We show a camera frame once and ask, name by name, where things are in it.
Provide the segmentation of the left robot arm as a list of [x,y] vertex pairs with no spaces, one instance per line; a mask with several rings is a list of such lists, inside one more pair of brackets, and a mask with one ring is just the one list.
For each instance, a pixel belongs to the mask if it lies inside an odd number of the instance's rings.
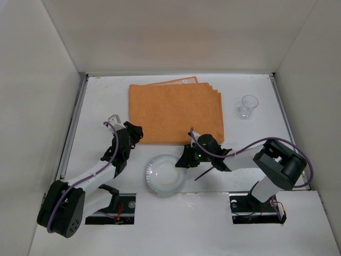
[[78,177],[53,182],[40,207],[37,224],[48,233],[70,238],[82,220],[98,211],[121,211],[119,190],[107,182],[119,176],[127,165],[131,150],[143,138],[142,127],[126,121],[106,121],[112,129],[111,146],[90,170]]

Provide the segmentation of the black fork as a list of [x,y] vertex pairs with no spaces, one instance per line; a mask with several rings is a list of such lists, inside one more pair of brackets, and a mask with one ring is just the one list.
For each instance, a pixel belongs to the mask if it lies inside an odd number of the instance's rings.
[[212,167],[210,167],[207,171],[205,171],[205,172],[203,172],[201,175],[199,175],[198,177],[196,177],[195,179],[194,179],[194,181],[197,181],[198,179],[200,179],[201,177],[203,177],[204,175],[206,175],[207,173],[209,173],[211,170],[213,170],[214,169],[214,167],[212,166]]

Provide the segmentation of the aluminium table rail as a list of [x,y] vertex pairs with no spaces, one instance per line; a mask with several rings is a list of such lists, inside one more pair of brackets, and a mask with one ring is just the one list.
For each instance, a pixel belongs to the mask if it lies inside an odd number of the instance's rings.
[[87,82],[88,82],[87,73],[79,72],[78,74],[80,77],[80,83],[78,86],[78,91],[77,91],[77,95],[75,98],[74,107],[72,109],[72,115],[70,118],[66,139],[63,144],[62,154],[58,162],[58,168],[55,174],[52,176],[52,182],[56,180],[64,179],[66,172],[67,172],[72,145],[74,142],[77,125],[78,125],[78,121],[79,121],[79,117],[80,117],[80,113],[81,113],[81,109],[82,109],[82,105],[83,105],[83,101],[85,97],[85,92],[87,88]]
[[[287,133],[289,135],[289,141],[291,141],[293,144],[296,144],[294,136],[293,136],[293,133],[292,133],[292,130],[291,130],[291,127],[290,127],[290,124],[289,124],[289,120],[287,118],[287,115],[286,115],[286,112],[285,112],[285,109],[284,109],[284,106],[283,106],[283,103],[282,103],[282,100],[281,100],[281,96],[279,94],[279,90],[278,90],[278,87],[277,87],[277,84],[276,84],[276,81],[275,81],[275,73],[270,73],[269,74],[269,78],[270,78],[270,81],[271,81],[271,84],[272,84],[272,87],[273,87],[273,90],[274,90],[277,102],[279,104],[282,117],[283,117],[284,122],[285,122]],[[301,187],[295,187],[295,189],[296,190],[311,190],[310,185],[306,184],[308,182],[308,178],[307,178],[305,172],[303,172],[303,174],[302,174],[302,179],[303,179],[303,184],[301,185]]]

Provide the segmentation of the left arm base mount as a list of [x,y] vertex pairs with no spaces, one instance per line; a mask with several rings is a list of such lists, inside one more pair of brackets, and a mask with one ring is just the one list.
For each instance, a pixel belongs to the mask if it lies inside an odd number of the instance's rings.
[[133,225],[135,222],[136,194],[120,194],[114,210],[102,209],[85,219],[85,225]]

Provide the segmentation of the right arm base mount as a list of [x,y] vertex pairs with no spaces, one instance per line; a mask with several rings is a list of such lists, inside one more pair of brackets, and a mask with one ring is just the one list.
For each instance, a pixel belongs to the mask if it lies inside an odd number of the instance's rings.
[[246,193],[229,195],[233,224],[284,224],[287,214],[284,205],[276,195],[265,203],[254,199]]

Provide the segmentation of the white paper plate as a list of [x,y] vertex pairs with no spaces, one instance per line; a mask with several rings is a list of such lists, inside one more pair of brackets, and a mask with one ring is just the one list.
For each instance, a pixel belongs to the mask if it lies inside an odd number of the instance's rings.
[[148,186],[159,194],[172,194],[182,189],[187,169],[176,167],[180,158],[170,154],[153,157],[146,166],[145,179]]

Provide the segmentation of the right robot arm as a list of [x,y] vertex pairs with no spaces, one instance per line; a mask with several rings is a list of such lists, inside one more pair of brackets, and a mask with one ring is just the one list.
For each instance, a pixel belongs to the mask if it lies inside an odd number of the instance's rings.
[[221,172],[258,168],[265,177],[248,193],[253,203],[265,203],[281,190],[292,190],[305,168],[312,167],[309,158],[295,144],[282,138],[259,139],[233,151],[222,148],[211,134],[200,135],[191,130],[188,135],[191,142],[184,146],[175,166],[188,169],[211,163]]

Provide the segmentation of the clear plastic cup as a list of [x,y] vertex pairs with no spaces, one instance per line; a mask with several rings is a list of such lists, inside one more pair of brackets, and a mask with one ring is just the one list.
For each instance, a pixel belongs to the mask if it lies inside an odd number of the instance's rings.
[[239,114],[244,118],[249,117],[252,114],[252,112],[258,107],[258,104],[259,101],[255,96],[245,95],[241,99]]

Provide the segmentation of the orange cloth placemat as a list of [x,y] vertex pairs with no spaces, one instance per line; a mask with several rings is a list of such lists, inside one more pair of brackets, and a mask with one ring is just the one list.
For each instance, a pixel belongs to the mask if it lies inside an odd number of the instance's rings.
[[129,87],[129,118],[143,128],[143,144],[184,145],[190,128],[225,139],[222,96],[209,83]]

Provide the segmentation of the left aluminium table rail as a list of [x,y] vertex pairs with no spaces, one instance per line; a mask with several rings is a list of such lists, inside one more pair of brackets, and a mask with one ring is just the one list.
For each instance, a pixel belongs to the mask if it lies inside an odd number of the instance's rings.
[[78,125],[78,121],[79,121],[79,117],[80,117],[80,113],[81,113],[81,109],[82,109],[82,105],[83,105],[83,101],[85,97],[85,92],[87,88],[87,82],[88,82],[87,73],[79,72],[78,74],[80,77],[80,83],[78,86],[78,91],[77,91],[77,95],[75,98],[74,107],[72,109],[72,115],[70,118],[66,139],[63,144],[62,154],[58,162],[58,168],[55,174],[52,176],[52,182],[56,180],[64,179],[66,172],[67,172],[72,145],[74,142],[77,125]]

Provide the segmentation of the right aluminium table rail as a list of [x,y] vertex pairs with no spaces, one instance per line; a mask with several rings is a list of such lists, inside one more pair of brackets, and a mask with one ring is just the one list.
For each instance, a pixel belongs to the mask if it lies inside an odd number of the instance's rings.
[[[287,118],[287,115],[286,115],[286,112],[285,112],[285,109],[284,109],[284,106],[283,106],[283,103],[282,103],[282,100],[281,100],[281,96],[279,94],[279,90],[278,90],[278,87],[277,87],[277,84],[276,84],[276,81],[275,81],[275,73],[270,73],[269,74],[269,78],[270,78],[270,81],[271,81],[271,84],[272,84],[272,87],[273,87],[273,90],[274,90],[277,102],[279,104],[282,117],[283,117],[284,122],[285,122],[287,133],[289,135],[289,141],[291,141],[293,144],[296,144],[294,136],[293,136],[293,133],[292,133],[292,130],[291,130],[291,127],[290,127],[290,124],[289,124],[289,120]],[[306,184],[308,182],[308,178],[307,178],[305,172],[303,172],[303,174],[302,174],[302,179],[303,179],[303,184],[301,185],[301,187],[295,187],[295,189],[296,190],[311,190],[310,185]]]

